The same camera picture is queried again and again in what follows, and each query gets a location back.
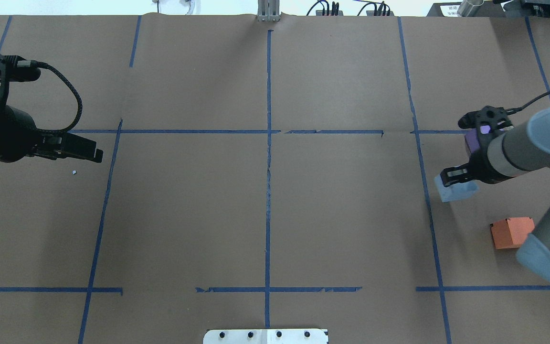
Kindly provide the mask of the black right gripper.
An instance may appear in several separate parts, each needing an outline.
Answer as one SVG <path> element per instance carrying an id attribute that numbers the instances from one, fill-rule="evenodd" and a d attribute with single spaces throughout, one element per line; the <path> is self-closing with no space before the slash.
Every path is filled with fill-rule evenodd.
<path id="1" fill-rule="evenodd" d="M 487 184 L 496 184 L 511 179 L 511 176 L 498 172 L 491 164 L 487 156 L 488 148 L 489 145 L 481 146 L 479 143 L 476 150 L 470 155 L 468 165 L 452 166 L 443 169 L 440 172 L 443 186 L 450 187 L 474 180 Z"/>

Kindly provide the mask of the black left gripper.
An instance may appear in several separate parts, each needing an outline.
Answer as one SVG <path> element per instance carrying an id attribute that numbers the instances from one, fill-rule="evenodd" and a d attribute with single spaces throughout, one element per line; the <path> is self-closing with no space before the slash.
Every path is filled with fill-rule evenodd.
<path id="1" fill-rule="evenodd" d="M 28 113 L 6 106 L 0 113 L 0 162 L 11 163 L 24 157 L 57 158 L 50 140 L 60 144 L 60 157 L 102 163 L 103 151 L 94 140 L 63 130 L 40 130 Z"/>

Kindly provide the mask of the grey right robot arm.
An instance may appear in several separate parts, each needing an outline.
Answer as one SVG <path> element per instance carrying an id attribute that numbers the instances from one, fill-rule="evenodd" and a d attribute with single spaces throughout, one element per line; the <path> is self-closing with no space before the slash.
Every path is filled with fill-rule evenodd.
<path id="1" fill-rule="evenodd" d="M 550 107 L 515 125 L 521 109 L 486 106 L 458 121 L 466 131 L 467 161 L 447 167 L 434 179 L 442 202 L 473 196 L 480 184 L 513 182 L 525 196 L 524 204 L 541 201 L 544 213 L 517 249 L 517 260 L 550 284 Z"/>

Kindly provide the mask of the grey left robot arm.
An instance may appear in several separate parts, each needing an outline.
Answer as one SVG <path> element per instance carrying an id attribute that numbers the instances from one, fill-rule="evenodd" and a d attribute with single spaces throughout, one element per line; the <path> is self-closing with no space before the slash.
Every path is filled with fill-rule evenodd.
<path id="1" fill-rule="evenodd" d="M 24 157 L 49 160 L 73 158 L 101 163 L 104 152 L 95 141 L 72 133 L 38 133 L 28 113 L 6 106 L 0 113 L 0 162 L 13 163 Z"/>

